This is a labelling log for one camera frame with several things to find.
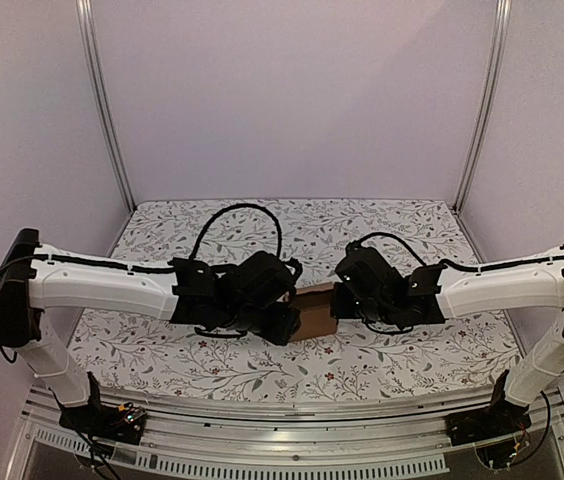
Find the brown cardboard box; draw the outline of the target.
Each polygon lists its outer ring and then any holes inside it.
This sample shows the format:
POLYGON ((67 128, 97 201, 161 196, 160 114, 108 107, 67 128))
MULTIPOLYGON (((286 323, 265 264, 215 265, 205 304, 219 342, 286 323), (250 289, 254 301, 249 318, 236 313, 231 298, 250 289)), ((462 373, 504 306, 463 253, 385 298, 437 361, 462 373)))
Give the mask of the brown cardboard box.
POLYGON ((331 316, 333 283, 322 283, 297 290, 291 306, 299 311, 300 327, 290 339, 291 343, 333 335, 338 330, 338 320, 331 316))

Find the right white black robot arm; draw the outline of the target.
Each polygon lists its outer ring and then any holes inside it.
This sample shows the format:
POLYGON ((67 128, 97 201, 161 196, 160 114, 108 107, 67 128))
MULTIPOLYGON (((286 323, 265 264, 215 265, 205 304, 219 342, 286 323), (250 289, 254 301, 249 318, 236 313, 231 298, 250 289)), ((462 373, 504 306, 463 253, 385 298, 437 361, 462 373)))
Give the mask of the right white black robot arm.
POLYGON ((402 276, 374 248, 349 243, 335 269, 331 314, 359 319, 391 335, 474 313, 529 307, 559 314, 531 352, 497 381, 479 427, 499 436, 541 391, 564 373, 564 243, 544 253, 499 263, 461 265, 449 259, 402 276))

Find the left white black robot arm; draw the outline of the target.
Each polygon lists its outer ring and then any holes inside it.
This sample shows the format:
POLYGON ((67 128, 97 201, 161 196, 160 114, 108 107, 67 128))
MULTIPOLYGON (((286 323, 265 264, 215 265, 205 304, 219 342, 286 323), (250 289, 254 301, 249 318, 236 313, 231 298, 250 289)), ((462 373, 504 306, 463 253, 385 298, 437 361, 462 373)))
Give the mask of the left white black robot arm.
POLYGON ((16 236, 0 265, 0 347, 22 357, 59 404, 90 434, 110 426, 98 386, 43 315, 55 308, 127 312, 190 325, 200 336, 252 334, 287 345, 301 326, 292 307, 300 263, 258 251, 239 265, 196 259, 128 262, 43 244, 35 229, 16 236))

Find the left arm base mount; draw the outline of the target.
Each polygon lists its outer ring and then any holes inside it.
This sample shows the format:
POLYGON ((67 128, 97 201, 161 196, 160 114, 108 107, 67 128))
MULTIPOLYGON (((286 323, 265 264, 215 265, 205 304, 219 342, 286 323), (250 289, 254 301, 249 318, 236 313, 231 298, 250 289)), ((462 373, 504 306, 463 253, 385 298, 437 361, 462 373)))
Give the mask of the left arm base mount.
POLYGON ((83 406, 66 407, 59 403, 59 425, 87 437, 139 445, 147 420, 147 411, 132 402, 116 407, 103 404, 100 385, 95 376, 87 373, 90 394, 83 406))

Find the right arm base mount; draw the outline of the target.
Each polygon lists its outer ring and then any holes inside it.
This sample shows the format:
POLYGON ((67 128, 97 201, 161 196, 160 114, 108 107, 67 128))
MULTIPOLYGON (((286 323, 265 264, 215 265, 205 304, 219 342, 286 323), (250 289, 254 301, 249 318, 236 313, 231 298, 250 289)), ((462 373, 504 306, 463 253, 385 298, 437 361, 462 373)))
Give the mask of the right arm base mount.
POLYGON ((529 407, 514 405, 505 398, 505 370, 497 379, 487 406, 447 415, 446 435, 453 446, 509 435, 531 426, 529 407))

